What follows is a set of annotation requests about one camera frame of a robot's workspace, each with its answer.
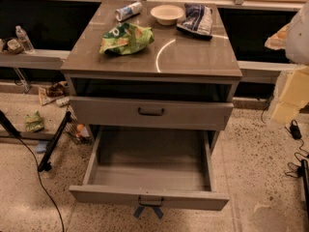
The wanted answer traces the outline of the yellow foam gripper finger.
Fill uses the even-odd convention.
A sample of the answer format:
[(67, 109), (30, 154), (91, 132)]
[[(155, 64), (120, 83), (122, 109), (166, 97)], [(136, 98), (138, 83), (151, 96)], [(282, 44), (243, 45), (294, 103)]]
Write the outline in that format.
[(309, 66), (290, 72), (271, 119), (280, 124), (291, 122), (309, 103)]
[(279, 29), (275, 34), (269, 37), (265, 42), (265, 47), (273, 50), (285, 49), (288, 27), (289, 24), (286, 24), (281, 29)]

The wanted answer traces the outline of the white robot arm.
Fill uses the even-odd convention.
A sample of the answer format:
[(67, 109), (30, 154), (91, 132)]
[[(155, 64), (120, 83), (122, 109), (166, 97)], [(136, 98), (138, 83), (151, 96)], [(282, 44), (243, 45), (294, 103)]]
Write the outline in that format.
[(309, 103), (309, 1), (288, 24), (267, 39), (265, 47), (284, 49), (286, 57), (297, 64), (288, 74), (271, 115), (274, 121), (287, 124)]

